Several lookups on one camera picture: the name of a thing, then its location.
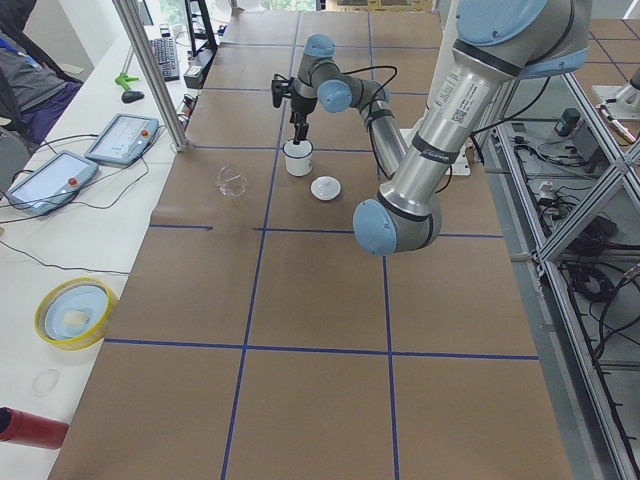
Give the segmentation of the white round lid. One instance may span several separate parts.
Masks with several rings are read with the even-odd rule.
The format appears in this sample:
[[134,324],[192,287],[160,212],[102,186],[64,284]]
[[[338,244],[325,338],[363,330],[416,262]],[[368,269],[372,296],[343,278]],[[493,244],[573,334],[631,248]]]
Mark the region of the white round lid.
[[310,185],[310,191],[313,197],[323,202],[336,199],[340,195],[341,190],[340,181],[331,176],[317,177]]

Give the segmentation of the clear plastic funnel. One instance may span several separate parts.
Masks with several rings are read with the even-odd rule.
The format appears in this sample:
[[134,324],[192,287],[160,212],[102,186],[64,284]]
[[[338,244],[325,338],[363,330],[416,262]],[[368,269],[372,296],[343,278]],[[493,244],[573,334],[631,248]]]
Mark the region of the clear plastic funnel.
[[228,198],[239,198],[246,193],[248,179],[237,165],[223,166],[217,176],[215,185]]

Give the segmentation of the white enamel cup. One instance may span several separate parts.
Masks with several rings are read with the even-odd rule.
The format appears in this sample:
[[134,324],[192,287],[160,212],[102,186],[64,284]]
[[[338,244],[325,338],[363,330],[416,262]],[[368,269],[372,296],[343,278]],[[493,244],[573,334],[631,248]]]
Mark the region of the white enamel cup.
[[313,144],[309,140],[288,140],[282,147],[286,171],[295,177],[303,177],[312,171]]

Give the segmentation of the black keyboard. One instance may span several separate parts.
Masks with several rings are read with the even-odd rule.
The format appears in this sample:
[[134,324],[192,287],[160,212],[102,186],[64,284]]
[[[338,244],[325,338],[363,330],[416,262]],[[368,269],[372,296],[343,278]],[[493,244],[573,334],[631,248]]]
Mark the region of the black keyboard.
[[148,41],[153,58],[165,81],[180,78],[179,59],[175,42],[170,37],[160,37]]

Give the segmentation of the far teach pendant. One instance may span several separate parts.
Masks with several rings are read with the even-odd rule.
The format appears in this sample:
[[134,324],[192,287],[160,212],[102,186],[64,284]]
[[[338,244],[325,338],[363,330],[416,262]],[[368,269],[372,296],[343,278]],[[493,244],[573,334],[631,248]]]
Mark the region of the far teach pendant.
[[98,163],[128,166],[144,153],[158,128],[156,118],[118,113],[84,156]]

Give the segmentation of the teach pendant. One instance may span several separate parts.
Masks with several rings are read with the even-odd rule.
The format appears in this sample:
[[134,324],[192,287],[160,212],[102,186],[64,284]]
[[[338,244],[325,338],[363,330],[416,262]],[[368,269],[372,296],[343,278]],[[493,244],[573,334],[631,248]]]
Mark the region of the teach pendant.
[[48,214],[77,194],[98,172],[98,164],[63,150],[12,187],[6,198],[19,210]]
[[128,166],[144,153],[158,128],[156,118],[118,113],[84,156],[98,163]]

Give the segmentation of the black computer mouse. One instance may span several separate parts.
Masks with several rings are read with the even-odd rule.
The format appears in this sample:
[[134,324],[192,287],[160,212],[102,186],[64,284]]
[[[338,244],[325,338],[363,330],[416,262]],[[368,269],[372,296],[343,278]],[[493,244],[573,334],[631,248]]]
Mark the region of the black computer mouse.
[[142,100],[144,98],[144,93],[136,90],[126,90],[121,94],[121,101],[124,104],[131,104],[133,102]]

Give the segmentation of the green clamp tool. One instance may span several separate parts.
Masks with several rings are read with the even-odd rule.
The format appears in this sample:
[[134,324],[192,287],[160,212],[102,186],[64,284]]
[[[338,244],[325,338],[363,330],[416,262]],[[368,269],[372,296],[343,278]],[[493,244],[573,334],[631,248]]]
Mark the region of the green clamp tool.
[[131,89],[131,83],[138,81],[138,77],[129,76],[125,72],[121,72],[116,78],[115,83],[123,88],[124,91],[129,91]]

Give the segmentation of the near teach pendant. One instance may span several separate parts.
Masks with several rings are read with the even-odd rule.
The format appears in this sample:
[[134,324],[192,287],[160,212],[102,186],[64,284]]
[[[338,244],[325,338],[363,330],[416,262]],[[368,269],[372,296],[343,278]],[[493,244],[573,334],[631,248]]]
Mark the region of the near teach pendant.
[[48,214],[77,194],[98,172],[98,164],[63,150],[12,187],[6,198],[19,210]]

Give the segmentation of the seated person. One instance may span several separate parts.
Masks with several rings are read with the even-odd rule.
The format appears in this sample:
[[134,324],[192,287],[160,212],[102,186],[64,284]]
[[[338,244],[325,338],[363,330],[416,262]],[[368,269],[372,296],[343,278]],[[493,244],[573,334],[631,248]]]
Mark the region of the seated person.
[[34,1],[1,3],[1,117],[6,128],[41,144],[83,82],[61,67],[25,33]]

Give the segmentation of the yellow tape roll with dish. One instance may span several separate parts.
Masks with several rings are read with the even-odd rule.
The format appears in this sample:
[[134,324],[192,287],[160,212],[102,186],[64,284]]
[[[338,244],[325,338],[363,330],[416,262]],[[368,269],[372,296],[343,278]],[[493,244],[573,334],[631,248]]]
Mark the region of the yellow tape roll with dish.
[[34,316],[38,336],[56,348],[77,351],[101,340],[119,298],[105,283],[80,277],[44,296]]

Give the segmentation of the clear round lid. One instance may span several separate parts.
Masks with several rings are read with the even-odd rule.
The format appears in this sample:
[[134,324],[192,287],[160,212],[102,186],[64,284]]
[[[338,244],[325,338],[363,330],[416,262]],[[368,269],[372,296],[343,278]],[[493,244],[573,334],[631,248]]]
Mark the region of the clear round lid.
[[36,375],[31,383],[31,390],[36,396],[46,396],[57,386],[60,379],[60,371],[49,368]]

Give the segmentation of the red bottle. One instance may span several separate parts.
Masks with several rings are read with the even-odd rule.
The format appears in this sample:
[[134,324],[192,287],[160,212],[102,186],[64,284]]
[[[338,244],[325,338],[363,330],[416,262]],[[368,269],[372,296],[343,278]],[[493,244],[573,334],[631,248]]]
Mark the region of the red bottle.
[[69,425],[28,412],[1,408],[1,441],[44,449],[59,449]]

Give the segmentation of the aluminium frame post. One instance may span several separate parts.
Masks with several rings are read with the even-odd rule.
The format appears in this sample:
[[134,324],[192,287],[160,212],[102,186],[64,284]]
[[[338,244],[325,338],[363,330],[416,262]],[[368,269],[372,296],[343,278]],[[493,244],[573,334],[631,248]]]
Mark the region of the aluminium frame post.
[[187,138],[149,46],[144,26],[139,19],[137,2],[134,0],[113,0],[112,3],[130,40],[175,150],[182,152],[187,147]]

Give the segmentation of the aluminium side frame rail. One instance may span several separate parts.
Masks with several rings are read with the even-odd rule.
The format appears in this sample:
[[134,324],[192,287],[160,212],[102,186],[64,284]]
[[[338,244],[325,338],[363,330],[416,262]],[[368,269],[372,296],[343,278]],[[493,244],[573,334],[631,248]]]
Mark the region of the aluminium side frame rail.
[[639,475],[639,114],[632,65],[503,86],[473,136],[577,479]]

